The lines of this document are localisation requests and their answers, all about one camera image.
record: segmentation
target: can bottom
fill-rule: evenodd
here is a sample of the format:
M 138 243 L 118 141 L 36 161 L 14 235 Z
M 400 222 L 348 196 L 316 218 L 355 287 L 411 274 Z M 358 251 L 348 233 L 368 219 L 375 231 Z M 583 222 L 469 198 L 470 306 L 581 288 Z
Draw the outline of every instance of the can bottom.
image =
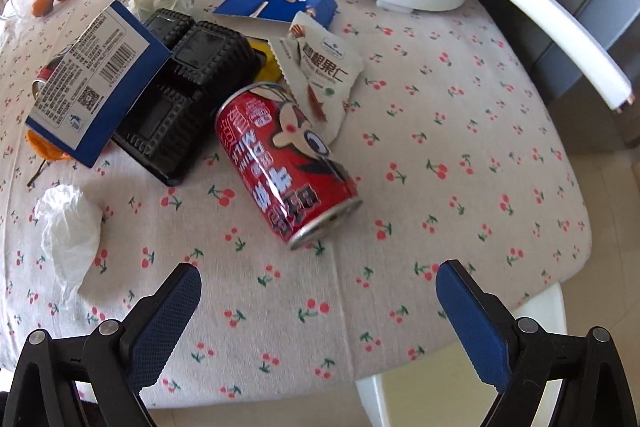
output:
M 289 248 L 295 250 L 302 245 L 320 239 L 324 234 L 340 225 L 348 216 L 353 214 L 362 204 L 360 198 L 351 198 L 330 208 L 324 214 L 316 217 L 308 225 L 298 230 L 289 240 Z

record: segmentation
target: can lid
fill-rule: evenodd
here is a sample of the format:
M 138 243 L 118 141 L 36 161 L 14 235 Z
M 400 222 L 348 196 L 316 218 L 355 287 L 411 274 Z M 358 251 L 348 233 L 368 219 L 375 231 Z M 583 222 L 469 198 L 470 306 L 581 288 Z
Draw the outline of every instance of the can lid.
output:
M 218 125 L 218 118 L 220 118 L 220 115 L 226 109 L 226 106 L 229 105 L 233 99 L 237 98 L 242 93 L 244 93 L 246 91 L 249 91 L 251 89 L 254 89 L 255 87 L 258 87 L 258 86 L 274 86 L 274 87 L 279 87 L 280 89 L 282 89 L 278 84 L 274 84 L 273 82 L 256 82 L 255 84 L 249 84 L 248 86 L 244 86 L 242 89 L 238 89 L 228 99 L 225 100 L 225 103 L 223 103 L 220 106 L 220 109 L 216 113 L 216 119 L 214 120 L 214 124 L 213 125 L 214 126 Z

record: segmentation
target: tablecloth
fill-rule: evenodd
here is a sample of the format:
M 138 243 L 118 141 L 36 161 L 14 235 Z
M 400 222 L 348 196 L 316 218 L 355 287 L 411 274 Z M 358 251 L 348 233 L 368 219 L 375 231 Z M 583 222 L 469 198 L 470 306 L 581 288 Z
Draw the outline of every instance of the tablecloth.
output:
M 197 13 L 222 1 L 196 0 Z M 57 162 L 27 188 L 38 164 L 24 141 L 31 81 L 111 0 L 72 0 L 20 32 L 9 23 L 0 55 L 2 367 L 15 367 L 35 328 L 55 338 L 122 319 L 186 261 L 202 274 L 202 300 L 158 383 L 143 391 L 146 404 L 306 394 L 450 343 L 434 291 L 446 259 L 460 259 L 510 307 L 584 265 L 591 234 L 571 165 L 482 6 L 408 15 L 337 1 L 332 31 L 359 49 L 366 70 L 332 149 L 364 205 L 293 252 L 268 231 L 213 139 L 177 188 L 114 144 L 92 169 Z M 94 265 L 68 309 L 34 217 L 56 184 L 81 187 L 104 211 Z

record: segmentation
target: qr code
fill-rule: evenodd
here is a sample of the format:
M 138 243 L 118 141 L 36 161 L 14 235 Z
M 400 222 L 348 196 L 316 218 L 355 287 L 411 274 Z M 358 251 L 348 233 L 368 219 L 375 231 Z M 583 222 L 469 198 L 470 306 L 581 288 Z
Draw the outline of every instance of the qr code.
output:
M 84 91 L 78 98 L 78 103 L 87 111 L 92 112 L 95 104 L 100 100 L 100 95 L 96 93 L 90 86 L 86 86 Z

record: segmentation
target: white handle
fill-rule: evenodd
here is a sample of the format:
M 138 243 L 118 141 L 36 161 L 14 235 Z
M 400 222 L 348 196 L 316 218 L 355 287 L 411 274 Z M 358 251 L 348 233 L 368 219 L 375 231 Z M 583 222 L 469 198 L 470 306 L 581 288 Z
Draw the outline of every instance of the white handle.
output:
M 510 0 L 574 61 L 609 108 L 632 103 L 631 83 L 591 34 L 556 0 Z

